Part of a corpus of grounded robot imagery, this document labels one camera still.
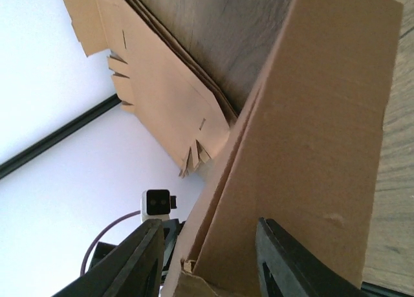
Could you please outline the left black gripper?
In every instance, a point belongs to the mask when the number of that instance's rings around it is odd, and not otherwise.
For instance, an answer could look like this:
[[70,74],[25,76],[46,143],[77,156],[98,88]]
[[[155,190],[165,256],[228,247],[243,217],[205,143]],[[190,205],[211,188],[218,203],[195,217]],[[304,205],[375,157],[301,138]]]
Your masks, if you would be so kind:
[[[95,267],[101,260],[103,260],[111,251],[116,248],[116,245],[105,243],[101,241],[101,238],[115,225],[125,221],[127,217],[120,217],[106,226],[93,240],[87,249],[87,261],[89,257],[92,256],[91,262],[89,264],[89,269]],[[164,229],[164,261],[162,265],[161,277],[165,278],[168,275],[169,266],[171,264],[173,252],[175,249],[175,244],[177,242],[178,236],[181,229],[183,228],[185,222],[180,222],[178,219],[170,219],[168,221],[163,221],[162,226]]]

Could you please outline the cardboard box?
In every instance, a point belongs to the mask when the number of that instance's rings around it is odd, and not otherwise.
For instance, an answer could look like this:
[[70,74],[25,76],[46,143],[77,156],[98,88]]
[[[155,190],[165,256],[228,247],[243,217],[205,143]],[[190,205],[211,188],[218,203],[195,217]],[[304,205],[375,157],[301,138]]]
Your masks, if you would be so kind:
[[277,0],[276,39],[177,240],[163,296],[260,296],[257,236],[272,219],[356,296],[403,6]]

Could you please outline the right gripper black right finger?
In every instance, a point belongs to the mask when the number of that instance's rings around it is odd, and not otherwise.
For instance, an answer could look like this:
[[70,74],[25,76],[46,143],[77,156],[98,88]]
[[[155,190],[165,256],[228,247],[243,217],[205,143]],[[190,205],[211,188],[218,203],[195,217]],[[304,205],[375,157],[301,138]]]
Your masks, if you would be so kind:
[[259,218],[256,253],[262,296],[366,296],[273,219]]

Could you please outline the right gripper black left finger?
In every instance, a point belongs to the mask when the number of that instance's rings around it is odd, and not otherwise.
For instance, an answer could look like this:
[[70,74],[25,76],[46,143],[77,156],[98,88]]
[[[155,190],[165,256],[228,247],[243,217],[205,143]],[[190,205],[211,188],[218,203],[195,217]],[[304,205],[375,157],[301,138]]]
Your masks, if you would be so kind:
[[94,268],[56,296],[158,296],[164,260],[164,229],[148,219]]

